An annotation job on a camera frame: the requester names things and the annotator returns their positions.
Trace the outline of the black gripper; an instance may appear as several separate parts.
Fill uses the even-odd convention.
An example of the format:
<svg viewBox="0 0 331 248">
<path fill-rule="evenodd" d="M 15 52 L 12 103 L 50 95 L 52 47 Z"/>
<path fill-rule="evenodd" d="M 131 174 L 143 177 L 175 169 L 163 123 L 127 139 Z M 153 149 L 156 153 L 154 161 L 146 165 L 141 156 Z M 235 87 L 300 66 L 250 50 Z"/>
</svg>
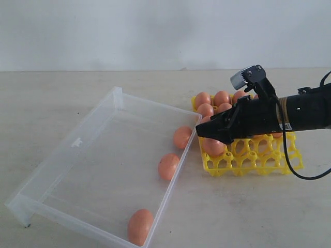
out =
<svg viewBox="0 0 331 248">
<path fill-rule="evenodd" d="M 231 144 L 235 139 L 255 135 L 280 133 L 282 131 L 281 111 L 277 104 L 274 87 L 266 77 L 231 77 L 235 89 L 246 87 L 254 90 L 257 99 L 244 96 L 237 99 L 231 109 L 216 114 L 210 121 L 196 126 L 199 137 L 211 138 L 224 144 Z"/>
</svg>

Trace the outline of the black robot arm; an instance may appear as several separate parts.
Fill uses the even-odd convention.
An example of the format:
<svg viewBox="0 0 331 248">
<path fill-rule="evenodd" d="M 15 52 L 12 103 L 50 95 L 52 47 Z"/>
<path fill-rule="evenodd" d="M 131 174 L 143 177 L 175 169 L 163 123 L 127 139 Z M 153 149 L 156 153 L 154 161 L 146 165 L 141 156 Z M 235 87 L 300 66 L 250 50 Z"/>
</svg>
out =
<svg viewBox="0 0 331 248">
<path fill-rule="evenodd" d="M 249 96 L 239 98 L 229 110 L 197 125 L 199 137 L 231 144 L 255 135 L 330 128 L 330 84 L 303 87 L 298 94 L 264 102 Z"/>
</svg>

